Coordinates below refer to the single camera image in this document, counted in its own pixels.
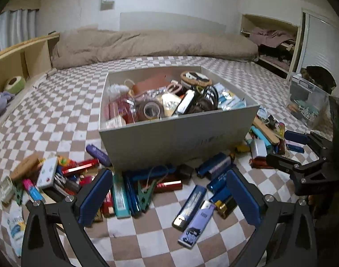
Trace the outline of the brown nail polish box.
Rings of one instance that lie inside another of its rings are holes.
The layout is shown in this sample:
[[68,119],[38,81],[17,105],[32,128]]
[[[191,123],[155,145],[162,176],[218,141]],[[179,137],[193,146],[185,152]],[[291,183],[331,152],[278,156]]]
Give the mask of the brown nail polish box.
[[112,119],[109,119],[105,123],[106,129],[121,128],[123,126],[126,126],[126,121],[121,115],[113,117]]

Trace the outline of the red slim lighter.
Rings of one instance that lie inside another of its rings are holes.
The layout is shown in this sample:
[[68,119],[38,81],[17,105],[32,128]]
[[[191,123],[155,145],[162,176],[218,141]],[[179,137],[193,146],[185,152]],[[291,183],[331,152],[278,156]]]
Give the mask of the red slim lighter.
[[98,166],[99,160],[97,158],[93,158],[90,160],[85,160],[83,162],[63,167],[62,174],[64,177],[69,177],[71,175],[79,175],[88,169],[95,168]]

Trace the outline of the long wooden case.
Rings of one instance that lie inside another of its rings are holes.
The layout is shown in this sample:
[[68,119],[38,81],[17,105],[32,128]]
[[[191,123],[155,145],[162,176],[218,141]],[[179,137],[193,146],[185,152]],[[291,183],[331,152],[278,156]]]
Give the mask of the long wooden case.
[[279,138],[257,116],[253,120],[253,125],[263,133],[271,144],[279,144]]

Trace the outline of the teal lighter left pile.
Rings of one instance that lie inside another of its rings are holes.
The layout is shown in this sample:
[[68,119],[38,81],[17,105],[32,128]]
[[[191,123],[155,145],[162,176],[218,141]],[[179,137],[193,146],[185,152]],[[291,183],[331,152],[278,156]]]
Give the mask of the teal lighter left pile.
[[117,218],[129,218],[131,216],[125,186],[121,175],[114,173],[112,187],[113,205]]

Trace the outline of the white charger adapter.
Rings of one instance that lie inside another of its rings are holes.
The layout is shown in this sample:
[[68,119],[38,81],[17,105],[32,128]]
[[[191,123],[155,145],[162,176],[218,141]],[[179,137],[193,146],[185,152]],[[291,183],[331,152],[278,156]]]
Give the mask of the white charger adapter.
[[253,139],[250,143],[250,149],[252,153],[252,158],[267,156],[265,142],[261,139]]

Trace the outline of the lavender anime lighter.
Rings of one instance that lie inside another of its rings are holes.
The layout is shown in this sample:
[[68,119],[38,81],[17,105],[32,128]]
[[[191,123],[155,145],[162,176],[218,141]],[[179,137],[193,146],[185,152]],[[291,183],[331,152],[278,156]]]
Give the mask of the lavender anime lighter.
[[212,218],[215,209],[215,204],[205,200],[181,237],[179,237],[178,243],[183,247],[191,249],[197,243],[198,238]]

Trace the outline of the purple lighter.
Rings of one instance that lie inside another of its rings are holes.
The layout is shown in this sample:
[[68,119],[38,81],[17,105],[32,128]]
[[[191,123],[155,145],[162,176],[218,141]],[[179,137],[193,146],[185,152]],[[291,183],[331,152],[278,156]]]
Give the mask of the purple lighter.
[[112,163],[111,163],[108,155],[105,152],[103,152],[102,150],[100,150],[99,148],[97,148],[95,145],[88,144],[86,146],[86,152],[88,154],[90,154],[93,158],[98,159],[98,161],[103,166],[105,166],[105,167],[111,167],[112,166]]

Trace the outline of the green clip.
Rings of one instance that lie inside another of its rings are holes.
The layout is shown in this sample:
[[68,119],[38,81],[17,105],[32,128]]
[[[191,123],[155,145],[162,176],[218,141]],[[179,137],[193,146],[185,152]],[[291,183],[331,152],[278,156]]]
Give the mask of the green clip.
[[153,180],[152,183],[147,187],[142,187],[141,182],[137,182],[137,191],[138,191],[138,198],[139,198],[139,204],[141,207],[141,210],[143,212],[147,211],[147,208],[149,208],[153,191],[156,188],[157,181]]

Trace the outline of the dark blue printed lighter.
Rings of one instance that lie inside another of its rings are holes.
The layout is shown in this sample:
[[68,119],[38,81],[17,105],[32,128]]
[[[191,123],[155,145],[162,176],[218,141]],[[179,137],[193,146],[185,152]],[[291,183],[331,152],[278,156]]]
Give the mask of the dark blue printed lighter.
[[172,226],[175,229],[179,231],[184,231],[186,229],[195,216],[197,210],[200,208],[205,195],[205,187],[200,185],[196,185],[194,187],[185,204],[182,206],[179,213],[172,222]]

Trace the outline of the checkered bed sheet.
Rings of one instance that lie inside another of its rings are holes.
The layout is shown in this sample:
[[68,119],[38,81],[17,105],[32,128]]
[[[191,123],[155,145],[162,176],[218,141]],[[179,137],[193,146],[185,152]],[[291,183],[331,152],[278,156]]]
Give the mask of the checkered bed sheet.
[[[191,56],[115,60],[58,71],[26,96],[0,129],[0,182],[34,152],[86,160],[86,145],[101,146],[98,116],[107,74],[168,65],[203,66],[250,95],[286,128],[307,132],[286,107],[288,82],[256,63]],[[201,183],[193,177],[181,190],[154,196],[141,217],[104,219],[87,234],[110,266],[228,266],[253,232],[240,209],[226,219],[215,214],[192,249],[178,244],[180,232],[171,225]]]

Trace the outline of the closet shelf with clothes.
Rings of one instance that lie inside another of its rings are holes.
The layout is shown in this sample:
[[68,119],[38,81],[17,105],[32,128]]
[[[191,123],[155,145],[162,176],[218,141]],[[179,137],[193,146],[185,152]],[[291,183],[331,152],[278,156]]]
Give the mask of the closet shelf with clothes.
[[258,46],[257,64],[281,78],[290,78],[297,68],[301,46],[299,25],[266,16],[243,14],[241,34]]

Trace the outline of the white shoe box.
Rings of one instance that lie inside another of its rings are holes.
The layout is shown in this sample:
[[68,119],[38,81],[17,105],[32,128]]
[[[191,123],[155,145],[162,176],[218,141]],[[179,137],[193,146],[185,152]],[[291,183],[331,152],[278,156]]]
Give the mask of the white shoe box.
[[126,79],[135,83],[164,74],[179,80],[184,71],[204,74],[221,83],[246,106],[233,110],[216,110],[154,121],[135,122],[119,128],[106,128],[109,120],[109,96],[101,97],[98,131],[102,144],[117,171],[146,169],[157,165],[174,165],[201,157],[213,156],[241,143],[259,109],[248,94],[202,66],[170,66],[109,72],[104,87],[122,84]]

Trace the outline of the brown tape roll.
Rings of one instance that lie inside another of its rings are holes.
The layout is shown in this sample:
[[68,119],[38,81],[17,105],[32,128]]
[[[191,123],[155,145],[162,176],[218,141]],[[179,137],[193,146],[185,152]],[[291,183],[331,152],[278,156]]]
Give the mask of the brown tape roll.
[[165,117],[163,105],[155,100],[142,101],[136,115],[138,121],[150,121]]

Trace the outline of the beige quilted duvet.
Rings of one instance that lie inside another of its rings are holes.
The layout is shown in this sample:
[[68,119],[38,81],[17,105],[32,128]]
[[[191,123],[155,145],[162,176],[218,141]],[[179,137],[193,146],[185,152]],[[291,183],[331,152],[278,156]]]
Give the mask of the beige quilted duvet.
[[165,30],[110,31],[79,28],[60,34],[52,50],[57,69],[132,57],[200,56],[255,61],[258,46],[239,34]]

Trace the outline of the grey curtain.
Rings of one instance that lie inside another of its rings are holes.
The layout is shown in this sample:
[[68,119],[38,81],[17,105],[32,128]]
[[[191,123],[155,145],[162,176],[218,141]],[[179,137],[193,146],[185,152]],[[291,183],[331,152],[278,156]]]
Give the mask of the grey curtain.
[[6,11],[0,14],[0,52],[36,38],[38,10]]

